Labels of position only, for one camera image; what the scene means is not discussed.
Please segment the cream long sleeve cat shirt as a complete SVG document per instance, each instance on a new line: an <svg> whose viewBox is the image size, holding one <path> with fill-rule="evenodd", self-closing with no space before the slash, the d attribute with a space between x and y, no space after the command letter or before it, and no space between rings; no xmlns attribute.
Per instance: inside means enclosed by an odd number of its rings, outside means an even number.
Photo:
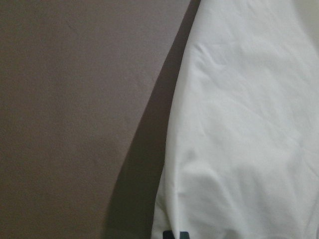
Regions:
<svg viewBox="0 0 319 239"><path fill-rule="evenodd" d="M319 3L203 0L170 110L154 239L319 236Z"/></svg>

